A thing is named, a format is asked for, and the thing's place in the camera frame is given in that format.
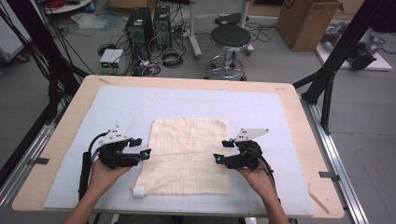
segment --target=floor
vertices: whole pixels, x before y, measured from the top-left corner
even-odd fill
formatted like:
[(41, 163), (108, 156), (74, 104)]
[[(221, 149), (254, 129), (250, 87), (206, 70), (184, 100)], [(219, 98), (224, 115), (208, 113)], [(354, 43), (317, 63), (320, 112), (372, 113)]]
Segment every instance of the floor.
[[(119, 16), (98, 9), (95, 13), (108, 20), (101, 30), (79, 30), (70, 20), (73, 13), (56, 18), (68, 42), (95, 74), (102, 74), (98, 48), (122, 35), (125, 21)], [(184, 40), (186, 53), (179, 68), (162, 68), (157, 77), (203, 78), (210, 59), (220, 51), (209, 43), (207, 31), (216, 27), (218, 15), (202, 16), (196, 20), (198, 43), (203, 52), (199, 61), (194, 60), (191, 45)], [(248, 25), (271, 25), (276, 18), (250, 17)], [(313, 51), (292, 52), (275, 29), (263, 31), (262, 42), (252, 43), (254, 52), (249, 56), (237, 53), (244, 66), (247, 81), (293, 83), (316, 72), (321, 63)], [(396, 36), (378, 34), (386, 40), (384, 48), (396, 51)], [(379, 54), (393, 67), (396, 56), (380, 50)], [(76, 54), (73, 62), (88, 71)], [(330, 131), (346, 167), (349, 178), (359, 197), (370, 223), (396, 223), (396, 70), (389, 72), (352, 71), (341, 69), (334, 81)], [(3, 166), (15, 147), (28, 132), (42, 112), (47, 99), (48, 81), (43, 78), (31, 60), (18, 60), (0, 68), (0, 166)], [(307, 87), (297, 90), (306, 91)], [(0, 213), (2, 223), (60, 223), (67, 213), (28, 213), (14, 211), (9, 203)], [(110, 223), (105, 215), (100, 223)], [(348, 212), (342, 219), (301, 218), (299, 223), (353, 223)]]

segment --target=folded cloth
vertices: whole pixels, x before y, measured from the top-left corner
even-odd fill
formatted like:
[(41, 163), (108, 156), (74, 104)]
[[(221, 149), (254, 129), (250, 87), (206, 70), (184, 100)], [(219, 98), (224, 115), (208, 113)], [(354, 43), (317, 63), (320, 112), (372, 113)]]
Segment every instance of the folded cloth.
[(228, 126), (221, 119), (154, 120), (135, 188), (150, 194), (228, 194), (229, 170), (217, 165), (213, 153), (228, 154), (221, 141)]

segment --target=round stool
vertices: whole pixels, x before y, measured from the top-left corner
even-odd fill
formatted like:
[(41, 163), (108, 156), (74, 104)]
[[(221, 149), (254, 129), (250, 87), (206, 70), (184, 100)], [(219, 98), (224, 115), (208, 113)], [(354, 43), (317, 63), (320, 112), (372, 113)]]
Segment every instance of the round stool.
[(209, 63), (205, 79), (210, 74), (224, 78), (241, 76), (245, 81), (244, 65), (236, 59), (235, 51), (244, 49), (250, 44), (250, 33), (239, 26), (222, 25), (210, 34), (210, 41), (219, 49), (224, 49), (224, 55), (218, 55)]

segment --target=cardboard box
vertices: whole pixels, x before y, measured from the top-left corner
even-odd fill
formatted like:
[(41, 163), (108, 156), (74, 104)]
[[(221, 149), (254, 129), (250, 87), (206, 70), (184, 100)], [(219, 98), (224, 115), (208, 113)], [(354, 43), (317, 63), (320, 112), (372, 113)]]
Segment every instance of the cardboard box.
[(291, 50), (315, 50), (340, 4), (338, 0), (285, 1), (276, 29)]
[(153, 12), (158, 0), (109, 0), (109, 2), (110, 7), (115, 9), (128, 11), (128, 9), (134, 7), (149, 7), (150, 11)]

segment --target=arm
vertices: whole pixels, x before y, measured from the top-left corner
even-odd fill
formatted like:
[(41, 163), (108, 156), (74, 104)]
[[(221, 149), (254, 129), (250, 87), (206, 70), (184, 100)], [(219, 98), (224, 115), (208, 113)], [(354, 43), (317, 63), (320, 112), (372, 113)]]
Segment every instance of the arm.
[(131, 167), (110, 169), (100, 160), (96, 160), (92, 166), (91, 180), (87, 192), (64, 224), (86, 224), (100, 197), (116, 183), (120, 176), (130, 169)]
[(289, 224), (268, 174), (260, 168), (254, 171), (239, 170), (239, 173), (262, 198), (262, 202), (267, 210), (269, 223)]

